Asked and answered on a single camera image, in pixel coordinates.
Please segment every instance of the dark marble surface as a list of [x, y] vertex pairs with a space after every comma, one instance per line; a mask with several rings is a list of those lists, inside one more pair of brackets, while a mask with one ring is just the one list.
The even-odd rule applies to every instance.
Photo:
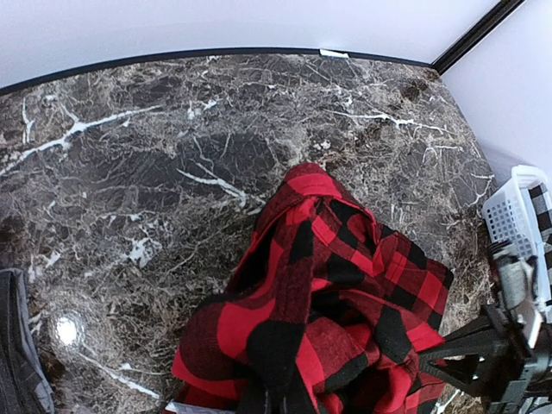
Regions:
[[[60, 413], [157, 412], [179, 386], [186, 318], [223, 289], [254, 215], [304, 161], [455, 271], [443, 332], [476, 312], [478, 210], [494, 183], [429, 69], [209, 57], [0, 97], [1, 260], [28, 271]], [[79, 324], [76, 345], [62, 344], [61, 318]]]

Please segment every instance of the red and black plaid shirt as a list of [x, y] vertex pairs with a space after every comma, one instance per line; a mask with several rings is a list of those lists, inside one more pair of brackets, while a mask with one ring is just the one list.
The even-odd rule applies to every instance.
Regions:
[[319, 166], [293, 168], [260, 214], [226, 292], [185, 328], [182, 402], [238, 413], [430, 413], [418, 370], [452, 273]]

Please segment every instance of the black strip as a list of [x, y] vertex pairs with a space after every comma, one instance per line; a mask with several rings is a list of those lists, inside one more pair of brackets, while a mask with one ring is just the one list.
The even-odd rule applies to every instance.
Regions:
[[[357, 53], [357, 52], [340, 52], [347, 53], [349, 58], [354, 59], [366, 59], [366, 60], [378, 60], [382, 62], [401, 63], [410, 66], [420, 67], [432, 67], [430, 63], [418, 62], [416, 60], [392, 58], [390, 56], [381, 56], [378, 54], [369, 53]], [[182, 52], [167, 52], [167, 53], [155, 53], [146, 54], [143, 56], [135, 56], [133, 58], [123, 58], [117, 60], [108, 60], [101, 63], [93, 63], [91, 65], [85, 65], [75, 67], [73, 69], [67, 69], [65, 71], [50, 73], [48, 75], [39, 76], [38, 78], [32, 78], [23, 80], [17, 84], [4, 86], [0, 88], [0, 96], [20, 91], [21, 89], [30, 88], [46, 82], [52, 82], [54, 80], [69, 78], [70, 76], [80, 75], [83, 73], [101, 71], [102, 69], [111, 69], [119, 66], [133, 65], [134, 63], [154, 62], [158, 60], [171, 60], [182, 58], [197, 58], [202, 56], [211, 55], [225, 55], [225, 54], [320, 54], [320, 49], [306, 49], [295, 47], [229, 47], [221, 49], [201, 49], [201, 50], [189, 50]]]
[[443, 75], [450, 67], [472, 50], [489, 35], [506, 17], [517, 9], [525, 0], [502, 0], [494, 6], [481, 20], [468, 30], [442, 56], [433, 62], [433, 68]]

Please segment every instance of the white partition panel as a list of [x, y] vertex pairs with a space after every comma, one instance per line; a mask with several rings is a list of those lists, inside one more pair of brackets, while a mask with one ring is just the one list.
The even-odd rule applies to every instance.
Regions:
[[499, 182], [519, 163], [552, 179], [552, 1], [525, 2], [443, 77]]
[[220, 47], [431, 63], [498, 0], [0, 0], [0, 88], [78, 66]]

